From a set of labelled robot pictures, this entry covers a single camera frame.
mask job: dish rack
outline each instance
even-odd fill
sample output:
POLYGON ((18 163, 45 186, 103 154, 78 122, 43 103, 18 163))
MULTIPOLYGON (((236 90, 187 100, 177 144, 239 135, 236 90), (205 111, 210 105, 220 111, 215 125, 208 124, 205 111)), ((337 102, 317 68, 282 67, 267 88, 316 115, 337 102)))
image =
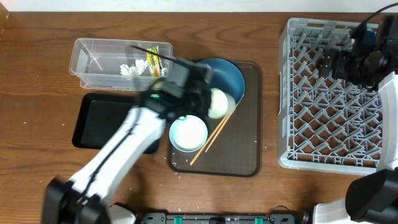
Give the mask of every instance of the dish rack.
MULTIPOLYGON (((277 156, 285 168, 368 175, 381 155, 377 92, 318 76, 326 49, 351 50, 355 22, 291 18, 279 38, 277 156)), ((368 24, 376 31, 377 25, 368 24)))

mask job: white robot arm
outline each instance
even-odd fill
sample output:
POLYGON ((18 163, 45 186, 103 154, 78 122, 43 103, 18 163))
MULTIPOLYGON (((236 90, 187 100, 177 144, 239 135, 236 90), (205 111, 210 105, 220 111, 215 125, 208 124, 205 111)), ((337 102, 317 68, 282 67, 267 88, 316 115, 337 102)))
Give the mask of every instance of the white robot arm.
POLYGON ((316 224, 398 223, 398 16, 384 17, 376 35, 366 28, 372 16, 352 30, 352 52, 325 52, 321 75, 378 90, 383 110, 381 158, 377 172, 352 182, 345 198, 315 207, 316 224))
MULTIPOLYGON (((384 122, 381 158, 377 170, 394 170, 398 167, 398 74, 392 72, 380 82, 379 94, 384 122)), ((313 211, 313 223, 354 224, 358 222, 351 220, 346 211, 346 200, 342 198, 316 205, 313 211)))
POLYGON ((42 223, 135 222, 129 210, 109 207, 120 182, 141 154, 163 135, 167 121, 187 114, 205 118, 211 105, 212 69, 186 60, 166 59, 174 62, 168 76, 141 92, 139 106, 130 109, 102 150, 67 183, 57 179, 49 183, 42 223))

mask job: chopstick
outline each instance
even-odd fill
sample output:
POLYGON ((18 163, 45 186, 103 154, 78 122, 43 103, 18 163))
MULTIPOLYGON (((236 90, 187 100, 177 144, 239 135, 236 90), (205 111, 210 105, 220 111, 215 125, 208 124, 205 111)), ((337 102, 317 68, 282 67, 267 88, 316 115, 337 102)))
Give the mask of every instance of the chopstick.
POLYGON ((226 118, 229 115, 225 116, 221 122, 217 125, 216 129, 213 131, 213 133, 210 135, 210 137, 207 139, 207 141, 205 142, 205 144, 200 148, 199 152, 195 155, 195 157, 192 159, 190 165, 192 166, 192 164, 196 161, 196 159, 198 159, 198 156, 201 154, 201 152, 205 149, 205 147, 207 146, 207 144, 210 142, 211 138, 216 134, 218 128, 223 125, 224 121, 226 120, 226 118))
POLYGON ((198 159, 199 155, 201 154, 201 152, 204 150, 204 148, 206 147, 206 145, 209 143, 209 141, 211 140, 209 146, 206 148, 206 151, 209 150, 210 146, 213 144, 213 142, 216 140, 218 134, 221 132, 221 130, 224 128, 224 125, 226 124, 226 122, 229 120, 229 117, 231 117, 231 115, 234 113, 235 109, 227 116, 225 116, 221 122, 217 125, 216 129, 213 131, 213 133, 210 135, 210 137, 207 139, 207 141, 205 142, 205 144, 202 146, 202 148, 199 150, 199 152, 195 155, 195 157, 192 159, 190 165, 192 166, 192 164, 196 161, 196 159, 198 159))

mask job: white wall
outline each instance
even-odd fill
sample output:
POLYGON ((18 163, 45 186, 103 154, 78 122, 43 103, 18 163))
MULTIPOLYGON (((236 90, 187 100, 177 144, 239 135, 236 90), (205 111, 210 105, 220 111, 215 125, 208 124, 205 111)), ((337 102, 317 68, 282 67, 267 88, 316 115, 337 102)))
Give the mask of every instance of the white wall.
MULTIPOLYGON (((14 11, 374 12, 395 0, 0 0, 14 11)), ((386 12, 398 12, 398 7, 386 12)))

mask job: white tissue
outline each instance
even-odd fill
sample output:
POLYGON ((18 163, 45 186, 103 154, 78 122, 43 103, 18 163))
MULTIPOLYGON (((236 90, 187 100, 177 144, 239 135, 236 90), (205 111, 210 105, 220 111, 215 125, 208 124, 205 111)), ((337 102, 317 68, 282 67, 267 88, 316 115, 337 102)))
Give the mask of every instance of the white tissue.
POLYGON ((136 65, 132 64, 129 67, 126 64, 120 66, 120 74, 124 76, 129 76, 127 79, 131 79, 131 77, 137 77, 144 73, 145 69, 147 68, 148 64, 147 61, 143 59, 136 60, 136 65))

